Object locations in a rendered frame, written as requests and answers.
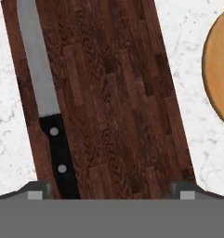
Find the black-handled kitchen knife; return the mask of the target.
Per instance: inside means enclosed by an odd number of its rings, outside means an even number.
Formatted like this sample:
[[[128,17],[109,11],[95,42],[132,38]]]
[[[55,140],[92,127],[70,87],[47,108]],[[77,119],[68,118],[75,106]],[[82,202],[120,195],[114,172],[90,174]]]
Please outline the black-handled kitchen knife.
[[[59,109],[35,0],[16,0],[20,34],[26,53],[39,125],[47,136],[54,178],[62,199],[80,199],[72,154]]]

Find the round wooden plate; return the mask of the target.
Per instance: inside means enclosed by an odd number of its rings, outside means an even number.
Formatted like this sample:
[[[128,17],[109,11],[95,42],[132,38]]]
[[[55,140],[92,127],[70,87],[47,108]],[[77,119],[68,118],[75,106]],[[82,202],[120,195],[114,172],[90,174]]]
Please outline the round wooden plate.
[[[204,42],[202,77],[206,95],[224,122],[224,12],[216,19]]]

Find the dark wooden cutting board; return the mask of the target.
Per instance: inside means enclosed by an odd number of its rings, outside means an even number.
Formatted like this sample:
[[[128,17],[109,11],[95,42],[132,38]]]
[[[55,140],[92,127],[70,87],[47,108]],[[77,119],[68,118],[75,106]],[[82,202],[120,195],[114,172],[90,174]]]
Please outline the dark wooden cutting board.
[[[194,173],[154,0],[35,0],[83,199],[166,199]],[[16,0],[0,0],[37,177],[56,184]]]

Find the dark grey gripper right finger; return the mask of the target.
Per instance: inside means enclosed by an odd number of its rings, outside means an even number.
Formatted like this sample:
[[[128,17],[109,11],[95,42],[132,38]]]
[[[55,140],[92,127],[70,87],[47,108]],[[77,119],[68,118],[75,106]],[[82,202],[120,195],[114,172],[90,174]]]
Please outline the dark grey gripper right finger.
[[[170,185],[170,196],[177,200],[224,200],[224,196],[205,191],[196,183],[177,181]]]

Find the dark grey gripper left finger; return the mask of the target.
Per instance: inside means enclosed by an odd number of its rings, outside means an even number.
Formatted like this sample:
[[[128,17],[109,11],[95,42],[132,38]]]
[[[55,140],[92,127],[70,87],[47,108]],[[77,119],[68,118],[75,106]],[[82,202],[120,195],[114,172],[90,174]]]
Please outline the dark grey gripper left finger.
[[[42,180],[30,181],[17,191],[0,195],[0,200],[26,199],[47,200],[51,198],[51,185]]]

